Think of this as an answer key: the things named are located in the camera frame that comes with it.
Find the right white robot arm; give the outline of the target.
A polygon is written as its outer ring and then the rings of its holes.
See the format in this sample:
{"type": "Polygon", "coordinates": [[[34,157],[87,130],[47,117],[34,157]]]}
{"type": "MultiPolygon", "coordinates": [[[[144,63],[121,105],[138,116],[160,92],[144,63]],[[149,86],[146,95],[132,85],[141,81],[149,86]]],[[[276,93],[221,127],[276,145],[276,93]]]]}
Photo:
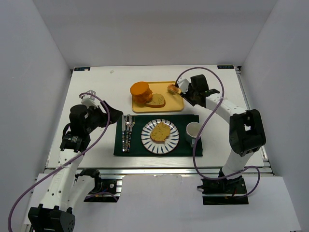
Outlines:
{"type": "Polygon", "coordinates": [[[180,78],[177,86],[181,90],[180,95],[192,106],[199,105],[212,111],[202,127],[215,113],[229,124],[230,155],[217,178],[203,178],[212,181],[239,178],[251,156],[266,143],[259,111],[233,104],[224,97],[224,90],[209,89],[202,74],[191,77],[190,81],[180,78]]]}

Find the seeded bread slice back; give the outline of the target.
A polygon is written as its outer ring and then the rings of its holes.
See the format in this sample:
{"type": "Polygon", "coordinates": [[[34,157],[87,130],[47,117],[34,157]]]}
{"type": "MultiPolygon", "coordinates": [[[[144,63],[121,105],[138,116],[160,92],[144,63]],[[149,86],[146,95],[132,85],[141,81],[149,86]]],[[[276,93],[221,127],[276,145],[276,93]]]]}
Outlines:
{"type": "Polygon", "coordinates": [[[158,123],[150,134],[150,138],[158,143],[165,142],[170,135],[170,127],[164,123],[158,123]]]}

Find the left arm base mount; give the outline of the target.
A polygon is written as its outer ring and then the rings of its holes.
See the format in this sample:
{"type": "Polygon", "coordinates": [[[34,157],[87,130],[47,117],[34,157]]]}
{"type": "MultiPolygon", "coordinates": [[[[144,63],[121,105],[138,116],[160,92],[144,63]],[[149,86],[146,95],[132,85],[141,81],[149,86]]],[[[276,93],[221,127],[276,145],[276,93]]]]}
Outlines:
{"type": "Polygon", "coordinates": [[[97,169],[83,169],[75,175],[75,182],[80,176],[89,176],[94,182],[94,188],[85,197],[84,202],[90,203],[116,203],[120,197],[119,178],[104,177],[97,169]]]}

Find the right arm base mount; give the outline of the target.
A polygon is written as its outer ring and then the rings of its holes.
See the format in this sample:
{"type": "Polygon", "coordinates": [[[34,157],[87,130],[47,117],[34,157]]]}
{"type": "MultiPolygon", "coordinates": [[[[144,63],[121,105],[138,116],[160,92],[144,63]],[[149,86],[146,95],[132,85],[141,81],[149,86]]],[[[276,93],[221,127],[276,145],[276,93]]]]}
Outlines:
{"type": "Polygon", "coordinates": [[[204,205],[247,205],[249,204],[244,178],[207,180],[202,179],[197,190],[202,192],[204,205]]]}

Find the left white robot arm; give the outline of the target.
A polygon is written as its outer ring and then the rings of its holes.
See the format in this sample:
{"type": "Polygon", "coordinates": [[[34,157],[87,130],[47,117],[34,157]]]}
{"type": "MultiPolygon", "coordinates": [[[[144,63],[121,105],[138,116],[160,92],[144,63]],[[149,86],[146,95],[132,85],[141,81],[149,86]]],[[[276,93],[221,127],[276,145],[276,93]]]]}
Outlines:
{"type": "Polygon", "coordinates": [[[31,207],[28,218],[36,232],[71,232],[75,226],[75,212],[86,196],[98,187],[99,172],[85,169],[77,174],[90,143],[90,133],[116,123],[123,112],[100,105],[92,99],[70,109],[70,122],[63,130],[58,160],[59,170],[37,207],[31,207]]]}

